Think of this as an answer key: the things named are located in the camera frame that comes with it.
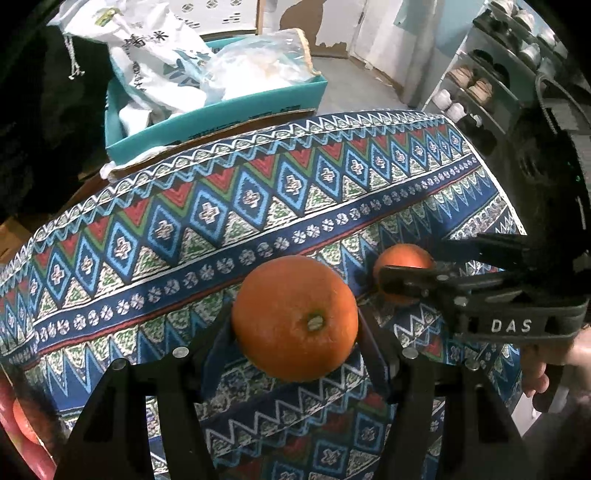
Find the white sneaker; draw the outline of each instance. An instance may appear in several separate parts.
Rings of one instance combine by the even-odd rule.
[[[542,63],[540,63],[540,68],[538,68],[538,72],[543,73],[548,78],[553,79],[556,75],[556,67],[552,63],[552,60],[550,60],[547,57],[544,57],[542,59]]]
[[[519,52],[519,58],[532,70],[537,70],[540,65],[540,46],[537,43],[527,45]]]
[[[491,5],[500,8],[507,15],[511,16],[515,2],[513,0],[492,0]]]
[[[447,110],[452,104],[452,96],[445,89],[439,90],[433,96],[433,103],[435,103],[435,105],[437,105],[437,108],[439,108],[443,112]]]
[[[446,112],[447,117],[454,123],[464,118],[467,113],[461,103],[454,103]]]
[[[538,33],[538,38],[550,48],[554,48],[556,46],[554,32],[549,28],[545,28],[540,33]]]
[[[534,31],[535,18],[526,9],[522,8],[517,12],[517,15],[513,17],[517,23],[523,25],[527,30]]]

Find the patterned tablecloth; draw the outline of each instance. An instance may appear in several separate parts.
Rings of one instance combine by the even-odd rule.
[[[109,186],[38,230],[0,276],[0,352],[42,388],[69,432],[115,358],[161,358],[210,323],[260,263],[304,254],[375,301],[372,266],[397,242],[524,233],[496,180],[443,116],[325,115],[174,155]],[[490,267],[473,262],[465,274]],[[465,345],[428,304],[382,326],[433,359],[477,358],[509,408],[519,355]],[[369,479],[395,408],[358,351],[326,378],[283,384],[233,352],[215,398],[198,405],[223,477]],[[433,404],[433,478],[443,403]],[[167,478],[157,402],[152,462]]]

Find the red fruit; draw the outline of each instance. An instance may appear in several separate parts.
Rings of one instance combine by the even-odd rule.
[[[24,439],[20,452],[29,468],[40,480],[53,480],[56,464],[42,446]]]
[[[4,426],[7,433],[17,429],[17,422],[12,413],[12,404],[14,402],[14,390],[0,368],[0,424]]]
[[[18,399],[14,401],[14,405],[12,406],[12,412],[14,413],[14,419],[17,421],[17,425],[21,429],[22,434],[25,437],[27,437],[31,442],[40,445],[39,438],[37,437],[35,430],[33,430],[33,427],[31,427],[31,423],[29,422],[29,419],[23,412]]]

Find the floor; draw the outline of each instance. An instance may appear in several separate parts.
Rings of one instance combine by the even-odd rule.
[[[379,108],[407,108],[394,88],[371,70],[345,59],[314,57],[314,68],[329,81],[318,108],[324,113],[355,112]]]

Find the cardboard box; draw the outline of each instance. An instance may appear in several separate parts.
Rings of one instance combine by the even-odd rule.
[[[242,37],[207,42],[216,51]],[[107,155],[117,165],[123,165],[149,148],[181,144],[233,125],[275,113],[314,109],[320,105],[327,80],[315,77],[310,83],[267,92],[246,95],[214,103],[152,125],[141,132],[125,136],[119,121],[119,110],[129,97],[117,80],[109,82],[105,111],[105,145]]]

